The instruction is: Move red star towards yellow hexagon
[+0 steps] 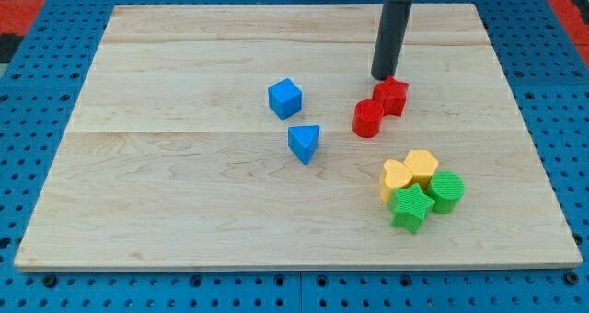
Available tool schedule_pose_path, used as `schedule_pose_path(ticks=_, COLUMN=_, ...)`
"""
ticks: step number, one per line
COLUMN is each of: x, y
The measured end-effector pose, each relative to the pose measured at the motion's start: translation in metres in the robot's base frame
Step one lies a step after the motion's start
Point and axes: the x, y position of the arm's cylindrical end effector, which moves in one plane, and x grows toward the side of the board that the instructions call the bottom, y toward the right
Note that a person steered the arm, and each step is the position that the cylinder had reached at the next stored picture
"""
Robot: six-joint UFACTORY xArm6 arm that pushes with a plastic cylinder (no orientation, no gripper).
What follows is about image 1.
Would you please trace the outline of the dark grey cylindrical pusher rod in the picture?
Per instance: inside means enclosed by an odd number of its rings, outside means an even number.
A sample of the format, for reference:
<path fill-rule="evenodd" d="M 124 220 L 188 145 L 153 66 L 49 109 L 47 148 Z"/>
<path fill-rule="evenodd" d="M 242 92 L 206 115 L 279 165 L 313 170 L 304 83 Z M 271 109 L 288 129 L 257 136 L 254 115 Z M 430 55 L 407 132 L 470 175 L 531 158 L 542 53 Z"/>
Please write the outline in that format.
<path fill-rule="evenodd" d="M 384 0 L 375 42 L 371 74 L 379 81 L 394 76 L 398 66 L 412 0 Z"/>

